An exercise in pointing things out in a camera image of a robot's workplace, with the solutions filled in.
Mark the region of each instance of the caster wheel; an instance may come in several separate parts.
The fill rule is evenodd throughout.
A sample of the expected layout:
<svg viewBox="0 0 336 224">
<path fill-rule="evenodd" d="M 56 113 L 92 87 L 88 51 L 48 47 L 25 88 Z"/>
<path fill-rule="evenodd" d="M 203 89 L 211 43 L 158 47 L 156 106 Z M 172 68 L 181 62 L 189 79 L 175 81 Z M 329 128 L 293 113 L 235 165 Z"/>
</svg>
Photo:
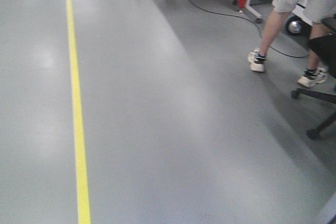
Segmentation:
<svg viewBox="0 0 336 224">
<path fill-rule="evenodd" d="M 293 99 L 298 99 L 299 98 L 299 95 L 300 93 L 296 90 L 292 90 L 290 96 L 293 98 Z"/>
<path fill-rule="evenodd" d="M 319 132 L 315 129 L 307 130 L 307 137 L 310 139 L 315 139 L 319 135 Z"/>
<path fill-rule="evenodd" d="M 286 32 L 292 36 L 299 36 L 302 34 L 303 21 L 298 16 L 291 17 L 286 22 Z"/>
</svg>

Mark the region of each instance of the yellow line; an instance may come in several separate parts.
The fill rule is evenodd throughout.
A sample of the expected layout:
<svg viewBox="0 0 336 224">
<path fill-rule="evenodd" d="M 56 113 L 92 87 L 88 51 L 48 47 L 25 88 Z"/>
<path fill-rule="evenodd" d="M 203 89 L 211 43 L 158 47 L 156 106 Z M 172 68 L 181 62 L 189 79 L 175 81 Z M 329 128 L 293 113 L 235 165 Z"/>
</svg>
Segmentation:
<svg viewBox="0 0 336 224">
<path fill-rule="evenodd" d="M 72 0 L 66 0 L 66 1 L 67 1 L 68 39 L 69 39 L 70 65 L 71 65 L 71 83 L 72 83 L 72 109 L 74 120 L 73 128 L 75 133 L 78 223 L 91 224 L 75 23 L 73 21 Z"/>
</svg>

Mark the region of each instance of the sneaker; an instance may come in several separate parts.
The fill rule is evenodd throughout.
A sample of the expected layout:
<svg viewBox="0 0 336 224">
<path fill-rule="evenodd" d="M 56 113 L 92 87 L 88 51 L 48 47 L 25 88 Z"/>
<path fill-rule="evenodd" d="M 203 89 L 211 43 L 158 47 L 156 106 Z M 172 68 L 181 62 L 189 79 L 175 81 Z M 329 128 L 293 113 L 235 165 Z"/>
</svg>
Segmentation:
<svg viewBox="0 0 336 224">
<path fill-rule="evenodd" d="M 260 49 L 255 48 L 252 52 L 248 54 L 248 62 L 250 62 L 250 67 L 252 71 L 255 72 L 265 72 L 265 60 L 258 58 Z"/>
<path fill-rule="evenodd" d="M 304 72 L 304 75 L 300 77 L 298 83 L 306 88 L 314 87 L 317 83 L 323 83 L 327 79 L 327 70 L 325 68 L 318 68 L 315 73 L 308 71 Z"/>
</svg>

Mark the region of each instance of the black chair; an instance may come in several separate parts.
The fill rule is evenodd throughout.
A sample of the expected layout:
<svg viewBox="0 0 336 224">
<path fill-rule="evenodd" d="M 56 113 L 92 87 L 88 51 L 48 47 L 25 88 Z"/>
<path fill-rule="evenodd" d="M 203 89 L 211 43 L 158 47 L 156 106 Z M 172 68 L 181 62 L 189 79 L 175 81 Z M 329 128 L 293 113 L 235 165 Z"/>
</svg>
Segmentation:
<svg viewBox="0 0 336 224">
<path fill-rule="evenodd" d="M 333 34 L 309 40 L 308 47 L 312 51 L 314 51 L 329 67 L 329 75 L 336 78 L 336 19 L 326 18 L 322 20 L 322 23 L 327 26 L 333 32 Z M 326 94 L 307 89 L 296 89 L 291 92 L 291 97 L 293 99 L 298 99 L 299 94 L 304 94 L 309 97 L 314 97 L 322 101 L 336 104 L 335 94 Z M 335 121 L 336 111 L 326 120 L 324 120 L 320 125 L 318 125 L 315 129 L 307 130 L 307 136 L 310 139 L 317 138 L 317 136 L 323 129 L 325 129 Z"/>
</svg>

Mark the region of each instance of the cable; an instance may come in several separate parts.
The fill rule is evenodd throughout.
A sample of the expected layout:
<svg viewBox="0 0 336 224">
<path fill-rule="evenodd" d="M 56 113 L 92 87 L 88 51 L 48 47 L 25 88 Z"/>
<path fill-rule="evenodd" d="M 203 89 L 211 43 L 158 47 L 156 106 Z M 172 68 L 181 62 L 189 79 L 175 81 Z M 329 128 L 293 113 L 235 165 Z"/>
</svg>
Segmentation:
<svg viewBox="0 0 336 224">
<path fill-rule="evenodd" d="M 202 10 L 202 11 L 205 11 L 207 13 L 212 13 L 212 14 L 217 14 L 217 15 L 222 15 L 222 16 L 227 16 L 227 17 L 235 17 L 235 18 L 240 18 L 240 19 L 243 19 L 243 20 L 246 20 L 250 23 L 252 23 L 257 29 L 258 29 L 258 33 L 259 33 L 259 37 L 262 38 L 263 35 L 261 33 L 261 29 L 259 26 L 256 25 L 256 23 L 254 23 L 252 20 L 248 19 L 248 18 L 243 18 L 243 17 L 240 17 L 240 16 L 236 16 L 236 15 L 231 15 L 231 14 L 224 14 L 224 13 L 217 13 L 217 12 L 213 12 L 213 11 L 210 11 L 210 10 L 206 10 L 198 5 L 196 5 L 192 0 L 188 0 L 193 6 L 195 6 L 196 8 Z M 277 49 L 275 49 L 274 47 L 270 47 L 271 49 L 273 49 L 275 52 L 278 52 L 279 54 L 282 54 L 282 55 L 285 55 L 287 57 L 290 57 L 290 58 L 296 58 L 296 59 L 303 59 L 303 58 L 306 58 L 308 55 L 305 55 L 305 56 L 301 56 L 301 57 L 298 57 L 298 56 L 292 56 L 292 55 L 288 55 L 288 54 L 285 54 Z"/>
</svg>

